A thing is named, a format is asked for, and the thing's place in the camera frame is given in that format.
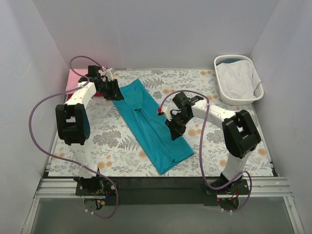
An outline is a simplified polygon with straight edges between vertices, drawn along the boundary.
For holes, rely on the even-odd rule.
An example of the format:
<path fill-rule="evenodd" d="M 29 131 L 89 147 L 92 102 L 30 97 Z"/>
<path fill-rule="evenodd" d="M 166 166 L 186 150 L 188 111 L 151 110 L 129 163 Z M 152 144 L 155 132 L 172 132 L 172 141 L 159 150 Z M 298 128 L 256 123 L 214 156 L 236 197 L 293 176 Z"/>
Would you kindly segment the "teal t shirt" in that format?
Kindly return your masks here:
<path fill-rule="evenodd" d="M 121 87 L 120 91 L 124 100 L 113 104 L 160 174 L 194 154 L 182 136 L 174 141 L 171 139 L 166 117 L 157 115 L 159 105 L 139 79 Z"/>

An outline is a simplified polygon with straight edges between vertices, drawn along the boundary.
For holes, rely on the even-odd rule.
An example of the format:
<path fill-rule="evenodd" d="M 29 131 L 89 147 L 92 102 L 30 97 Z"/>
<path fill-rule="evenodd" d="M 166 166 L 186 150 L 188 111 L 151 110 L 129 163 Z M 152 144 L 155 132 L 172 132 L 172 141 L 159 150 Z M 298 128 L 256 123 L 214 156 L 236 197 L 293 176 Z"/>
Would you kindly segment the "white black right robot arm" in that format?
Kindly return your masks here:
<path fill-rule="evenodd" d="M 209 122 L 223 131 L 229 156 L 220 174 L 220 185 L 212 186 L 205 175 L 203 180 L 210 190 L 222 190 L 231 194 L 237 190 L 237 181 L 241 180 L 245 173 L 247 159 L 261 142 L 261 136 L 248 111 L 226 110 L 211 104 L 205 95 L 198 92 L 194 94 L 194 97 L 187 97 L 185 90 L 174 91 L 172 95 L 176 108 L 170 109 L 161 104 L 157 114 L 166 117 L 165 124 L 170 130 L 172 140 L 183 136 L 186 125 L 194 117 L 202 119 L 204 123 Z"/>

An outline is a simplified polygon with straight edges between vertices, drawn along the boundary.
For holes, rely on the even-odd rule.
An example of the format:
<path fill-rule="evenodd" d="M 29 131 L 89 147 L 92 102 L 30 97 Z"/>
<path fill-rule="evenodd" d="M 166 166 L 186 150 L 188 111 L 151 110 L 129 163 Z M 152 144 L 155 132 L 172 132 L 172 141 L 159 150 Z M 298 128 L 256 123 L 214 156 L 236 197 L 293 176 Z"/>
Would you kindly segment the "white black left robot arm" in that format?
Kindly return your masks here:
<path fill-rule="evenodd" d="M 98 166 L 91 156 L 87 140 L 91 134 L 86 107 L 95 94 L 106 100 L 123 100 L 124 97 L 113 78 L 113 69 L 106 70 L 96 65 L 88 66 L 88 73 L 78 81 L 79 89 L 64 103 L 56 106 L 58 136 L 74 153 L 74 160 L 81 165 L 78 182 L 93 195 L 104 190 L 104 184 L 96 175 Z"/>

